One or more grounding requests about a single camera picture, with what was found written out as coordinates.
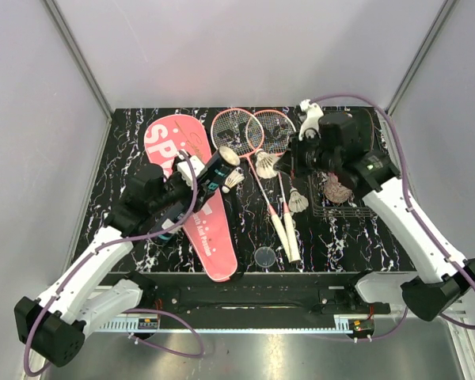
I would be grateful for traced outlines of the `shuttlecock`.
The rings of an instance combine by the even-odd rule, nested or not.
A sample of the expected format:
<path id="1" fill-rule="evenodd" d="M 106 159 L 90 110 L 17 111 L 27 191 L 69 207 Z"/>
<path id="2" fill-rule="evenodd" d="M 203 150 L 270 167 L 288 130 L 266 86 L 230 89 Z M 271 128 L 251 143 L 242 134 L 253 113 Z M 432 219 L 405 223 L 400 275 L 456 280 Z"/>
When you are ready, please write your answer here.
<path id="1" fill-rule="evenodd" d="M 308 208 L 309 200 L 297 188 L 293 187 L 289 192 L 287 206 L 292 214 L 300 213 Z"/>
<path id="2" fill-rule="evenodd" d="M 241 168 L 236 168 L 225 180 L 222 186 L 222 192 L 228 194 L 232 188 L 244 180 L 244 174 Z"/>
<path id="3" fill-rule="evenodd" d="M 263 179 L 274 178 L 278 172 L 274 169 L 275 163 L 279 160 L 276 154 L 269 154 L 264 150 L 256 152 L 256 173 Z"/>

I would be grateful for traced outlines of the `black shuttlecock tube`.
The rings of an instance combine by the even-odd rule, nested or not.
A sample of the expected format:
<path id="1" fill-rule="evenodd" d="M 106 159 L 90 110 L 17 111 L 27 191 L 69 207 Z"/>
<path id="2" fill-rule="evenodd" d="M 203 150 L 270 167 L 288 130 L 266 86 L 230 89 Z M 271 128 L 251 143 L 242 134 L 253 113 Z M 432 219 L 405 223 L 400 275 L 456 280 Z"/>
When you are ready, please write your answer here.
<path id="1" fill-rule="evenodd" d="M 164 211 L 152 229 L 153 240 L 166 244 L 188 216 L 199 211 L 216 193 L 239 163 L 240 158 L 228 146 L 219 147 L 207 163 L 181 150 L 161 194 L 148 204 L 154 214 Z"/>

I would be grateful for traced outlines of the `clear tube lid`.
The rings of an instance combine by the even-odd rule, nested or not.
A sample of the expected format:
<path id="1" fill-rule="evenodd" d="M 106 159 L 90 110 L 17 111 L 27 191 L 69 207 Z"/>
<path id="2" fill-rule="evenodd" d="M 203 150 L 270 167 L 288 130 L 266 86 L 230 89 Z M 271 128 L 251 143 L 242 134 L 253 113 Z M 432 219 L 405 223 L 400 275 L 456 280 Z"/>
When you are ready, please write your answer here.
<path id="1" fill-rule="evenodd" d="M 256 265 L 261 268 L 270 268 L 276 262 L 275 251 L 268 246 L 257 248 L 253 254 Z"/>

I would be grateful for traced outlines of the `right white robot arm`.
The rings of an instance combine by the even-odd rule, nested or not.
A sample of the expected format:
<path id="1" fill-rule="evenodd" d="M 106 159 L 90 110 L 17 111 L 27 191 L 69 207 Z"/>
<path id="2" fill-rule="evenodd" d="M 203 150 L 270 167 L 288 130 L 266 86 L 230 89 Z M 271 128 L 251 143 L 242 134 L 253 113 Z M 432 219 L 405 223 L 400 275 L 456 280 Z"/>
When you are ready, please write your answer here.
<path id="1" fill-rule="evenodd" d="M 382 302 L 406 306 L 432 321 L 475 283 L 475 258 L 465 258 L 428 220 L 390 156 L 371 149 L 371 123 L 363 114 L 304 111 L 275 169 L 293 177 L 336 175 L 387 225 L 413 262 L 414 272 L 359 275 L 343 296 L 348 311 L 361 314 Z"/>

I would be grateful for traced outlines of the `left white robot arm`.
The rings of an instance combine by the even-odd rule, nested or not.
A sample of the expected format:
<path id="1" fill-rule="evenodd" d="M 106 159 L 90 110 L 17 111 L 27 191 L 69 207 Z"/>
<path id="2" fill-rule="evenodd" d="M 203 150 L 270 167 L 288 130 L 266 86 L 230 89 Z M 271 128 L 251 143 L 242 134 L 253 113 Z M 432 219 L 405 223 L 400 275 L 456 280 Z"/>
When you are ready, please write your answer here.
<path id="1" fill-rule="evenodd" d="M 118 201 L 106 215 L 84 253 L 37 298 L 21 298 L 14 307 L 20 342 L 25 344 L 25 372 L 29 354 L 63 367 L 82 349 L 85 340 L 121 313 L 149 313 L 156 306 L 156 283 L 129 272 L 109 290 L 91 294 L 105 276 L 136 245 L 146 239 L 169 241 L 188 218 L 214 196 L 239 164 L 213 154 L 206 163 L 181 151 L 172 173 L 149 164 L 131 177 Z"/>

